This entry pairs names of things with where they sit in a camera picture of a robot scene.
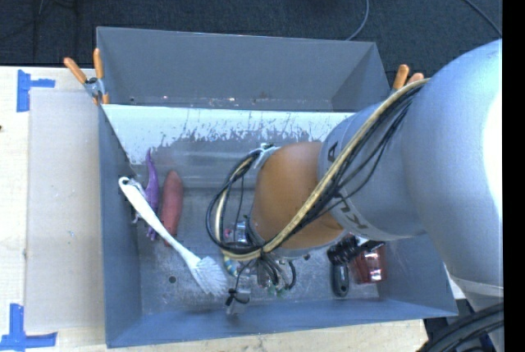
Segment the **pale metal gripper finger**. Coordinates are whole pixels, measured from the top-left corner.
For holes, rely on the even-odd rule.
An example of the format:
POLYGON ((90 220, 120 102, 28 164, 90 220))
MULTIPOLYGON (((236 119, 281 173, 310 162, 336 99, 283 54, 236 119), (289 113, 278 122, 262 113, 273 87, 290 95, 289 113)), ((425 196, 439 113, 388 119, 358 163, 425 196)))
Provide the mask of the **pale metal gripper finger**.
POLYGON ((248 288, 230 288, 225 302, 226 314, 233 316, 245 311, 251 298, 251 290, 248 288))
POLYGON ((224 254, 223 255, 223 266, 226 270, 226 273, 231 277, 238 277, 240 271, 240 262, 236 259, 233 259, 231 256, 224 254))

